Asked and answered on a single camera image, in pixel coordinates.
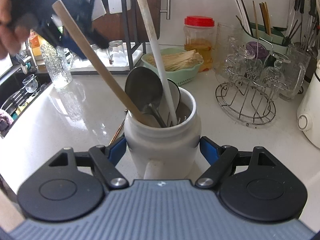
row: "human hand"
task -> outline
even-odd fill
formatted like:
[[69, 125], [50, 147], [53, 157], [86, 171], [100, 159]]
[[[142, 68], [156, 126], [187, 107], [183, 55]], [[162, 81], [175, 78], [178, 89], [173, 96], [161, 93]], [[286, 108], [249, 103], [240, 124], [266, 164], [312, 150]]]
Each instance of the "human hand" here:
[[0, 59], [4, 59], [8, 52], [14, 55], [21, 49], [21, 43], [29, 37], [30, 30], [17, 26], [15, 30], [6, 25], [11, 21], [10, 0], [0, 0]]

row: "black metal rack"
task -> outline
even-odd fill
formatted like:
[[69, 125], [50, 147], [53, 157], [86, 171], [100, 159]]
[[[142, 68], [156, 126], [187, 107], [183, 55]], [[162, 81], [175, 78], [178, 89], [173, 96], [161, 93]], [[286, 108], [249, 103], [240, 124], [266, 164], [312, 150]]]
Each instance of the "black metal rack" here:
[[[138, 47], [142, 44], [143, 47], [143, 54], [146, 54], [146, 43], [145, 42], [140, 42], [138, 38], [138, 30], [137, 30], [137, 8], [136, 8], [136, 3], [135, 0], [132, 3], [130, 13], [132, 13], [132, 19], [133, 19], [133, 30], [134, 30], [134, 42], [135, 45], [131, 48], [131, 42], [130, 42], [130, 31], [129, 31], [129, 22], [128, 22], [128, 11], [127, 11], [127, 0], [121, 0], [122, 4], [122, 20], [123, 20], [123, 26], [124, 26], [124, 35], [125, 35], [125, 42], [127, 44], [127, 52], [128, 52], [128, 60], [129, 60], [129, 68], [132, 70], [134, 68], [133, 64], [133, 59], [132, 59], [132, 54], [138, 49]], [[108, 0], [102, 0], [102, 3], [108, 4]], [[130, 70], [127, 71], [111, 71], [112, 74], [114, 75], [127, 75]], [[83, 75], [83, 74], [88, 74], [88, 72], [72, 72], [73, 75]]]

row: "metal ladle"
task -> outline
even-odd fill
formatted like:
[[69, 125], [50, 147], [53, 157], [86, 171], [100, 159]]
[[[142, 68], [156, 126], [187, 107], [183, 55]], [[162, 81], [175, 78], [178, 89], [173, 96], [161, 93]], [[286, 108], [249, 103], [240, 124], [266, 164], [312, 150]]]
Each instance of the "metal ladle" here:
[[167, 127], [158, 112], [163, 87], [156, 73], [145, 67], [134, 68], [128, 75], [124, 91], [143, 114], [153, 115], [161, 128]]

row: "white ceramic jar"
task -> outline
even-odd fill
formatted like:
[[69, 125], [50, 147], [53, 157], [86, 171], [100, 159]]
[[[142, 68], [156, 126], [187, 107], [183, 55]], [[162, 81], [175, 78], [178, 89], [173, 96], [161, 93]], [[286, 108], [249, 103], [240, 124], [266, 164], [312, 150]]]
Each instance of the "white ceramic jar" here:
[[193, 96], [179, 88], [181, 102], [191, 115], [168, 128], [146, 126], [129, 112], [124, 123], [125, 138], [138, 174], [144, 179], [183, 179], [194, 163], [201, 135], [201, 120]]

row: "gray gripper base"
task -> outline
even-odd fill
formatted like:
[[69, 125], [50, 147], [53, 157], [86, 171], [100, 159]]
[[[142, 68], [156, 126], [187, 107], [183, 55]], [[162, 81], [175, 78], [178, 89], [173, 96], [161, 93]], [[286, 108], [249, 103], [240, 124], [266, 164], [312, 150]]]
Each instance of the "gray gripper base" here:
[[314, 232], [299, 220], [259, 224], [227, 211], [209, 190], [189, 180], [136, 180], [112, 191], [89, 215], [65, 223], [26, 220], [17, 240], [309, 240]]

